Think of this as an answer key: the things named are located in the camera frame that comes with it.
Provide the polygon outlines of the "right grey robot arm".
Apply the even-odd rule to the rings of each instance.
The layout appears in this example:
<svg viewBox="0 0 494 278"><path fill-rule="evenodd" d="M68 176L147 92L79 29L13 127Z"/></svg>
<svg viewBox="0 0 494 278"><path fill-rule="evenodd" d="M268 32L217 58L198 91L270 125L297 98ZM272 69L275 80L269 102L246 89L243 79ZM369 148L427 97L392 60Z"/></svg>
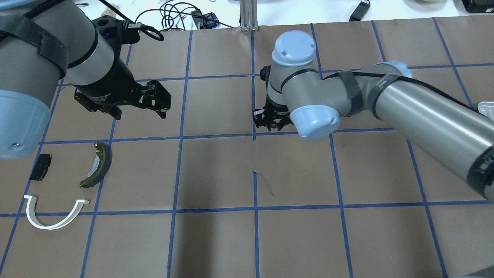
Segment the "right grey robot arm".
<svg viewBox="0 0 494 278"><path fill-rule="evenodd" d="M300 30L279 35L271 58L260 71L266 100L252 111L256 127L293 124L300 137L314 140L335 132L342 118L367 110L493 201L493 121L413 79L404 62L321 78L314 66L316 42Z"/></svg>

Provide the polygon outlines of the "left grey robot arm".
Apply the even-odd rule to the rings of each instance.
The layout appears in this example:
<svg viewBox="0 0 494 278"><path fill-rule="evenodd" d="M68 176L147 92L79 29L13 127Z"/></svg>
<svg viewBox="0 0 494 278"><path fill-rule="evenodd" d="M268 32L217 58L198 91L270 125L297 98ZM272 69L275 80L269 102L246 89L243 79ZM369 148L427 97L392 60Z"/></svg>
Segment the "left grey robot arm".
<svg viewBox="0 0 494 278"><path fill-rule="evenodd" d="M120 59L122 45L137 43L139 32L164 40L154 27L125 16L90 20L71 0L2 0L1 159L36 150L64 78L89 112L119 120L120 106L130 105L166 118L171 94L157 80L138 84Z"/></svg>

